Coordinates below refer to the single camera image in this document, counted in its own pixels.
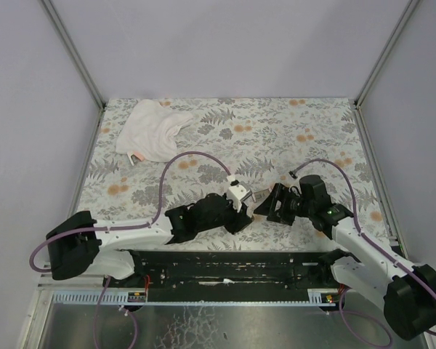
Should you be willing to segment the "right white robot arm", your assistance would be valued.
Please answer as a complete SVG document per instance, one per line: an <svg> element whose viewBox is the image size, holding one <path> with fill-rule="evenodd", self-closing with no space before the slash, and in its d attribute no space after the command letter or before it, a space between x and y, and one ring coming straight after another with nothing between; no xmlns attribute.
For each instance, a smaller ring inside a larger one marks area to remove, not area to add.
<svg viewBox="0 0 436 349"><path fill-rule="evenodd" d="M316 230L341 245L325 256L334 280L376 305L398 337L412 340L436 325L436 271L359 233L354 214L331 200L319 176L302 177L298 187L276 184L254 212L285 225L307 218Z"/></svg>

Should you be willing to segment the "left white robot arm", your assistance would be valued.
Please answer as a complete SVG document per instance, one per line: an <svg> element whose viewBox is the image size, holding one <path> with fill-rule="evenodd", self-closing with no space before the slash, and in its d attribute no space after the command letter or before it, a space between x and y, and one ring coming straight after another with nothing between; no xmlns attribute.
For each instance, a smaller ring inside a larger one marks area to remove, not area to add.
<svg viewBox="0 0 436 349"><path fill-rule="evenodd" d="M250 196L243 187L236 193L210 193L195 203L165 211L154 223L96 220L88 211L78 212L46 236L50 273L57 281L83 273L128 278L134 274L134 250L182 244L215 228L231 234L246 228L253 221L244 203Z"/></svg>

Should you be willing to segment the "beige brown stapler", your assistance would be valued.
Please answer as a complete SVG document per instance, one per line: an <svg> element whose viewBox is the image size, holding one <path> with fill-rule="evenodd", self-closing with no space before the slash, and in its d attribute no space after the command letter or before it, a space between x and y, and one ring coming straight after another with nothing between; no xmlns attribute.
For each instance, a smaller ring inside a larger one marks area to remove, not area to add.
<svg viewBox="0 0 436 349"><path fill-rule="evenodd" d="M253 199L249 202L249 212L252 213L252 217L254 218L255 222L259 222L265 217L262 215L258 215L254 213L254 210L260 206L263 201L270 195L270 190L268 188L264 190L259 190L257 192L253 193Z"/></svg>

